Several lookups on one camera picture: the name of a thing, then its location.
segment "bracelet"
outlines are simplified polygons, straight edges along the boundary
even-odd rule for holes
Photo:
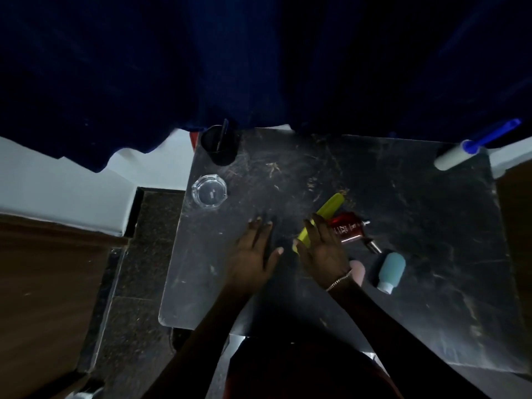
[[[334,283],[332,283],[330,285],[329,288],[327,288],[325,291],[330,291],[332,290],[334,287],[336,287],[336,285],[341,282],[342,280],[348,278],[350,275],[351,275],[351,272],[353,271],[353,269],[349,270],[349,272],[347,272],[347,275],[343,275],[342,277],[340,277],[338,280],[336,280]]]

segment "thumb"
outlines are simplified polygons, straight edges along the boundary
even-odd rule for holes
[[[295,239],[294,243],[296,244],[297,253],[299,254],[301,264],[303,265],[303,267],[307,267],[310,264],[309,250],[307,249],[305,244],[299,239]]]
[[[271,253],[270,257],[268,258],[268,261],[266,262],[266,273],[268,275],[271,275],[273,271],[275,270],[275,266],[277,266],[277,262],[281,258],[281,255],[285,251],[284,248],[276,248]]]

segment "clear glass bowl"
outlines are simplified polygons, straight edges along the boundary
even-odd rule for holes
[[[204,175],[192,185],[192,199],[202,208],[218,208],[227,199],[227,185],[218,175]]]

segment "granite floor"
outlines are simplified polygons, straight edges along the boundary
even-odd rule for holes
[[[92,376],[105,384],[106,399],[140,398],[174,355],[174,344],[181,344],[188,335],[158,322],[182,202],[183,192],[144,192],[135,236],[116,270],[114,294],[91,368]],[[209,399],[222,397],[229,359],[240,341],[230,338]],[[532,383],[515,375],[467,367],[456,370],[492,399],[532,397]]]

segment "person's left hand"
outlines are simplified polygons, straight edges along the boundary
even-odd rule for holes
[[[276,248],[264,262],[264,250],[272,229],[272,222],[262,225],[257,217],[250,221],[229,255],[225,288],[237,294],[253,295],[270,279],[283,248]]]

